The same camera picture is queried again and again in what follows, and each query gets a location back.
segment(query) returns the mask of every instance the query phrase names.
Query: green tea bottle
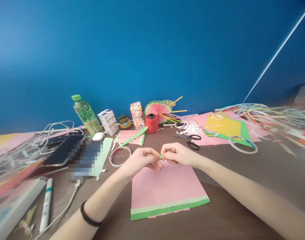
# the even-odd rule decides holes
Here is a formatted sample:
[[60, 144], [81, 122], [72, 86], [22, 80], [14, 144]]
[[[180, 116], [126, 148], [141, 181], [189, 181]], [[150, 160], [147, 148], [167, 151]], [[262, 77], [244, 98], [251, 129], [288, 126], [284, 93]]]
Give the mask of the green tea bottle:
[[83, 101], [80, 95], [74, 95], [72, 96], [72, 99], [75, 101], [74, 109], [77, 115], [80, 117], [90, 134], [95, 135], [98, 132], [102, 132], [103, 128], [89, 103]]

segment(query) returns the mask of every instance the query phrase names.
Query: paper fan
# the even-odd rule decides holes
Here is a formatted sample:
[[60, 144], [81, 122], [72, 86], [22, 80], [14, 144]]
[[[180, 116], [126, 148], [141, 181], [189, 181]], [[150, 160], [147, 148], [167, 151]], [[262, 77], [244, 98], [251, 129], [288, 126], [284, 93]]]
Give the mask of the paper fan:
[[147, 116], [148, 114], [155, 114], [158, 116], [158, 124], [164, 124], [170, 122], [167, 118], [164, 116], [171, 118], [171, 115], [167, 113], [172, 112], [172, 107], [176, 105], [173, 101], [169, 100], [163, 100], [163, 101], [152, 101], [147, 104], [145, 108], [145, 115]]

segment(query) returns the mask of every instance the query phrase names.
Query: white marker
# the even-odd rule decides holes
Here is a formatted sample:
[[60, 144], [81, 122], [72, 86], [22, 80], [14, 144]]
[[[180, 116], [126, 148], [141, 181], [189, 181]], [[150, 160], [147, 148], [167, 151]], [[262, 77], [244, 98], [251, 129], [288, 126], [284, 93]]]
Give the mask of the white marker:
[[47, 226], [48, 226], [50, 199], [52, 197], [52, 186], [53, 186], [53, 179], [50, 178], [47, 181], [45, 201], [44, 201], [44, 207], [43, 207], [42, 220], [40, 222], [39, 233], [44, 231], [45, 228], [47, 228]]

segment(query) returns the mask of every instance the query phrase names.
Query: red spool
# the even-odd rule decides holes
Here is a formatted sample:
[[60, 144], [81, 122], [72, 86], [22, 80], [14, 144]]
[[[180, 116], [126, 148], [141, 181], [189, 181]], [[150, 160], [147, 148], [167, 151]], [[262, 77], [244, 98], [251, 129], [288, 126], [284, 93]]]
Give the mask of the red spool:
[[156, 133], [158, 131], [158, 118], [154, 114], [148, 114], [146, 116], [146, 126], [148, 127], [147, 132]]

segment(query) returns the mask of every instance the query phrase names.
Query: hand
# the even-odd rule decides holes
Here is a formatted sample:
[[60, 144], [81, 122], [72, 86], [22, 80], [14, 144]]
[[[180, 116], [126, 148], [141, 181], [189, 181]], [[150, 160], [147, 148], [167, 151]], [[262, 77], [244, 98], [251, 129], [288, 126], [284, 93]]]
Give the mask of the hand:
[[119, 171], [131, 179], [144, 167], [160, 171], [163, 165], [159, 160], [159, 155], [153, 148], [137, 148], [120, 167]]
[[161, 155], [167, 159], [167, 162], [177, 165], [183, 164], [198, 168], [200, 155], [186, 148], [180, 143], [167, 143], [162, 146]]

